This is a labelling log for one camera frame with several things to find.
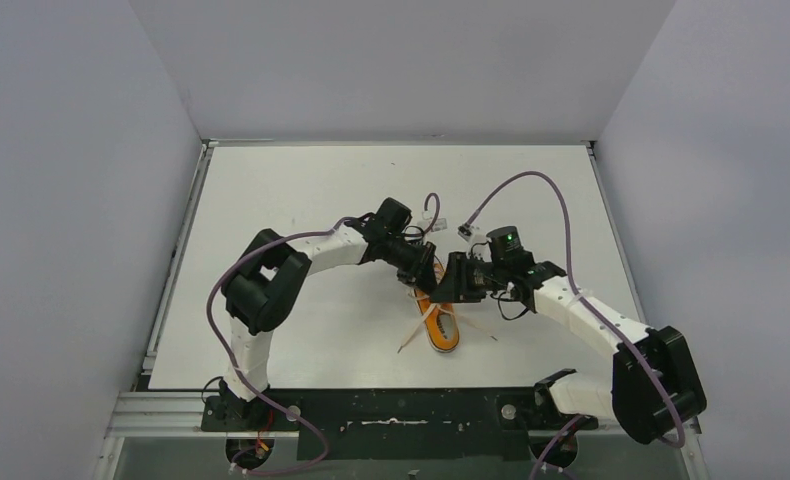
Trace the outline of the cream shoelace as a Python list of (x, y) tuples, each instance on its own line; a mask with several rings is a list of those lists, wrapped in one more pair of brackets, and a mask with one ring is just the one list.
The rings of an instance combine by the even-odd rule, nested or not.
[(460, 344), (460, 326), (465, 325), (497, 341), (496, 335), (479, 322), (455, 311), (450, 303), (433, 303), (429, 295), (417, 288), (407, 291), (420, 313), (417, 324), (401, 340), (397, 353), (400, 354), (420, 332), (424, 332), (430, 346), (439, 353), (451, 353)]

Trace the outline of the orange canvas sneaker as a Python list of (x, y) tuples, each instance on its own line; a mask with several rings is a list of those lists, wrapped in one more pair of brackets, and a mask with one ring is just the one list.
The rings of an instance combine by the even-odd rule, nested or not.
[(405, 344), (409, 343), (418, 332), (424, 332), (434, 350), (440, 353), (453, 352), (459, 345), (460, 332), (452, 307), (448, 304), (431, 302), (429, 295), (423, 293), (421, 289), (412, 288), (410, 295), (419, 310), (420, 320)]

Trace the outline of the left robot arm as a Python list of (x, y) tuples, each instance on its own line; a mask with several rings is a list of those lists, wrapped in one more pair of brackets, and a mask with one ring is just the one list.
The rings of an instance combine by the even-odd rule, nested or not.
[(260, 231), (208, 295), (225, 299), (231, 334), (218, 338), (229, 365), (219, 383), (215, 413), (244, 427), (267, 408), (268, 359), (274, 330), (290, 315), (308, 277), (341, 266), (382, 261), (402, 284), (423, 294), (437, 286), (436, 247), (410, 233), (411, 210), (388, 197), (378, 210), (343, 217), (328, 230), (282, 236)]

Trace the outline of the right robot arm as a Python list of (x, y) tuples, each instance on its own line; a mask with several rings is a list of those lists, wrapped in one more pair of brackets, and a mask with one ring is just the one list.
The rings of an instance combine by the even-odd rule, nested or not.
[(535, 260), (514, 226), (452, 252), (429, 297), (437, 304), (478, 303), (492, 294), (547, 317), (582, 340), (611, 366), (606, 380), (574, 368), (537, 382), (535, 417), (549, 427), (572, 415), (618, 423), (649, 444), (698, 416), (707, 398), (681, 332), (656, 330), (587, 294), (563, 268)]

